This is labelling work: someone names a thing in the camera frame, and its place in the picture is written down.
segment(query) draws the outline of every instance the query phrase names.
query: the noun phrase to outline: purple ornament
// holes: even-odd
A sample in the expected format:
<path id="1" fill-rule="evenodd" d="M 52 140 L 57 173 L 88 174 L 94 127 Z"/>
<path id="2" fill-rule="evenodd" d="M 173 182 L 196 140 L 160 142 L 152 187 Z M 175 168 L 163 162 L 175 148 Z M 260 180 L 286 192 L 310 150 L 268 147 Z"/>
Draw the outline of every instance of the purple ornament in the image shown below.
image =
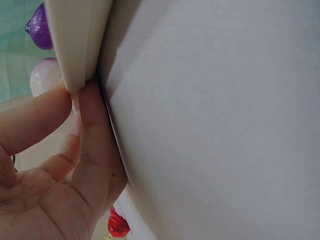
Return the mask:
<path id="1" fill-rule="evenodd" d="M 32 18 L 27 22 L 25 31 L 30 35 L 35 45 L 39 48 L 44 50 L 51 50 L 54 48 L 50 36 L 44 3 L 40 4 L 32 15 Z"/>

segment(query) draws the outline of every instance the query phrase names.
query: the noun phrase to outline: hand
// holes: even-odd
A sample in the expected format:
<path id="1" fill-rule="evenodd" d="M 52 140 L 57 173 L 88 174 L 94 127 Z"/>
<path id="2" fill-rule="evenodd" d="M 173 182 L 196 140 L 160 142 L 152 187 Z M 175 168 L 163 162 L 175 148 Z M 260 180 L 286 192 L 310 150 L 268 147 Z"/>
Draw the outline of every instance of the hand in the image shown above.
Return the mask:
<path id="1" fill-rule="evenodd" d="M 71 105 L 65 88 L 57 87 L 0 114 L 1 239 L 88 240 L 126 186 L 108 115 L 93 82 L 79 95 L 80 114 L 61 152 L 39 167 L 15 173 L 10 156 L 57 129 Z"/>

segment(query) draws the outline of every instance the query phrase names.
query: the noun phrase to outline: finger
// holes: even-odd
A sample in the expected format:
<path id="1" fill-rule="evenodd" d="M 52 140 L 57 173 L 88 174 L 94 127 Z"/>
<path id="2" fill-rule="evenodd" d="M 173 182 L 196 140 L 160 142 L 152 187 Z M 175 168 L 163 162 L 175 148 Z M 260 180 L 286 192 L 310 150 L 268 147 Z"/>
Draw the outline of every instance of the finger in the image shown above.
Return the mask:
<path id="1" fill-rule="evenodd" d="M 108 193 L 104 202 L 103 210 L 100 213 L 102 217 L 107 210 L 115 203 L 120 194 L 123 192 L 127 185 L 127 177 L 123 175 L 112 175 L 109 183 Z"/>
<path id="2" fill-rule="evenodd" d="M 98 216 L 104 207 L 111 177 L 110 162 L 117 157 L 112 149 L 113 134 L 97 85 L 90 82 L 79 95 L 82 120 L 80 161 L 71 186 Z"/>
<path id="3" fill-rule="evenodd" d="M 56 130 L 71 112 L 71 98 L 59 86 L 0 115 L 0 146 L 14 155 Z"/>
<path id="4" fill-rule="evenodd" d="M 76 167 L 80 157 L 81 117 L 77 115 L 71 131 L 67 134 L 58 154 L 49 157 L 39 167 L 55 181 L 61 182 Z"/>
<path id="5" fill-rule="evenodd" d="M 118 153 L 118 147 L 115 140 L 112 141 L 112 145 L 113 146 L 111 149 Z M 127 176 L 120 158 L 120 154 L 114 155 L 116 157 L 110 160 L 111 179 L 101 214 L 104 214 L 115 203 L 127 185 Z"/>

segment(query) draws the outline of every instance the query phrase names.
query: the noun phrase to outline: white sheet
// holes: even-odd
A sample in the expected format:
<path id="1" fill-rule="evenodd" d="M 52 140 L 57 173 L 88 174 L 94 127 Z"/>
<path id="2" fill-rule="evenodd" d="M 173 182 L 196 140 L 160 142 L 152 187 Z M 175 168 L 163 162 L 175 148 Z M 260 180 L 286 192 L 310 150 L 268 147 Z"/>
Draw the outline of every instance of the white sheet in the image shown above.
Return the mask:
<path id="1" fill-rule="evenodd" d="M 155 236 L 320 239 L 319 1 L 118 0 L 106 34 L 128 190 Z"/>

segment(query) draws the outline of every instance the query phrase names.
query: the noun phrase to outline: fingernail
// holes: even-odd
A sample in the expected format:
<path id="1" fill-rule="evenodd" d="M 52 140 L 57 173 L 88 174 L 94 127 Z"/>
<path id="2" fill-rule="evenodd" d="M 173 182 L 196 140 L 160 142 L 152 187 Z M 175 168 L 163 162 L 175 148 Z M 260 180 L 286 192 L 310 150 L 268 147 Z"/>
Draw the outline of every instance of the fingernail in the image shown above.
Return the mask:
<path id="1" fill-rule="evenodd" d="M 62 79 L 62 77 L 58 80 L 58 84 L 56 86 L 57 86 L 57 88 L 66 88 L 65 82 Z"/>
<path id="2" fill-rule="evenodd" d="M 69 133 L 75 136 L 80 136 L 81 129 L 82 129 L 81 115 L 80 113 L 77 113 L 75 122 Z"/>

